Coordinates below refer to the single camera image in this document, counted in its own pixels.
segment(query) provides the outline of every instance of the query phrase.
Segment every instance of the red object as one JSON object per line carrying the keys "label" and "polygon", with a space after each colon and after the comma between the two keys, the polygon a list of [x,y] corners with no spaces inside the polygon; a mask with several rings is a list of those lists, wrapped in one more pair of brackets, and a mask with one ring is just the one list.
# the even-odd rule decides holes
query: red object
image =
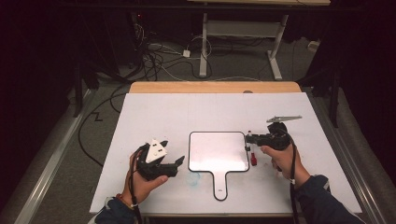
{"label": "red object", "polygon": [[251,153],[250,161],[251,161],[251,165],[253,165],[253,166],[257,165],[257,159],[254,156],[254,152]]}

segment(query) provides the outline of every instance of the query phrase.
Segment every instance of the person's right hand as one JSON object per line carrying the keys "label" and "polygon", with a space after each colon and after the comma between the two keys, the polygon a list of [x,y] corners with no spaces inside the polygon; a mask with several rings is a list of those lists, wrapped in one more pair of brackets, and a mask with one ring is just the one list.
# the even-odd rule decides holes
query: person's right hand
{"label": "person's right hand", "polygon": [[[293,160],[293,146],[290,144],[284,150],[275,150],[268,146],[262,146],[261,150],[263,153],[267,154],[272,158],[272,164],[274,169],[280,168],[282,170],[282,175],[290,179],[291,165]],[[296,181],[295,188],[299,188],[306,180],[310,177],[310,174],[305,170],[303,164],[301,163],[300,154],[296,148],[295,157],[295,172],[294,179]]]}

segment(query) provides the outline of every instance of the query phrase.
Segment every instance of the white desk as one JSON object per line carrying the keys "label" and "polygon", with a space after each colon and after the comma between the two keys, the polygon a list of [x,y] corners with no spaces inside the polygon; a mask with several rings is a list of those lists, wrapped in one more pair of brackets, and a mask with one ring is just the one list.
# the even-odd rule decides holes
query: white desk
{"label": "white desk", "polygon": [[287,121],[303,163],[330,178],[332,194],[352,212],[361,209],[304,93],[132,93],[125,98],[119,123],[95,192],[91,212],[123,188],[129,156],[152,137],[168,140],[163,162],[185,155],[176,177],[140,204],[144,216],[290,216],[289,181],[276,176],[271,159],[256,148],[258,165],[227,175],[228,197],[213,196],[211,174],[188,169],[191,132],[268,133],[267,119],[301,115]]}
{"label": "white desk", "polygon": [[[305,6],[328,6],[330,0],[189,0],[193,2],[208,3],[234,3],[234,4],[260,4],[260,5],[305,5]],[[252,37],[274,37],[273,49],[267,51],[269,64],[271,65],[275,80],[282,80],[276,54],[282,40],[283,33],[288,21],[288,15],[284,15],[280,22],[257,22],[257,21],[212,21],[203,17],[202,49],[200,61],[200,77],[206,77],[207,66],[207,36],[208,35],[231,35]]]}

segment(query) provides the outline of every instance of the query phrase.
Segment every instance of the blue stain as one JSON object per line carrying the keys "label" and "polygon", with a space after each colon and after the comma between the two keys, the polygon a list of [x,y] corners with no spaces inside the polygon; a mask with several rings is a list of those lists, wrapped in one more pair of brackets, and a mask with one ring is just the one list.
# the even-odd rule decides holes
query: blue stain
{"label": "blue stain", "polygon": [[190,186],[195,187],[198,185],[198,181],[200,178],[201,178],[201,176],[198,173],[190,172],[187,175],[187,183]]}

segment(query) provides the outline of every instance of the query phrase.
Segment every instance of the dark background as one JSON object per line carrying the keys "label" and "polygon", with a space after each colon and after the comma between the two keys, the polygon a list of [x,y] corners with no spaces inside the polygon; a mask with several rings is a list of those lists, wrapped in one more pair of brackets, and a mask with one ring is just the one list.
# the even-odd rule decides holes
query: dark background
{"label": "dark background", "polygon": [[[338,2],[348,5],[362,1]],[[327,38],[311,65],[310,75],[329,66],[339,56],[339,49],[347,49],[340,85],[361,131],[395,183],[392,134],[396,120],[393,118],[396,20],[391,5],[391,1],[375,1],[363,15],[340,17],[325,26]],[[170,13],[146,16],[153,30],[180,41],[200,30],[196,14],[183,13],[186,20],[182,21]],[[129,33],[117,29],[128,25],[124,14],[91,13],[87,18],[92,34],[87,32],[78,13],[58,10],[50,0],[0,4],[0,179],[7,180],[0,189],[0,209],[68,107],[67,93],[74,85],[73,71],[78,59],[88,58],[115,73],[118,64],[133,60],[134,55],[126,53],[128,49],[115,50],[131,38]],[[317,40],[325,33],[318,27],[329,24],[323,19],[315,24],[307,24],[306,20],[305,16],[290,17],[285,40],[293,41],[301,36]],[[351,31],[352,41],[345,42]],[[96,45],[90,35],[95,35]],[[94,79],[92,70],[82,70],[84,78]],[[330,76],[319,76],[309,84],[327,90],[332,85]]]}

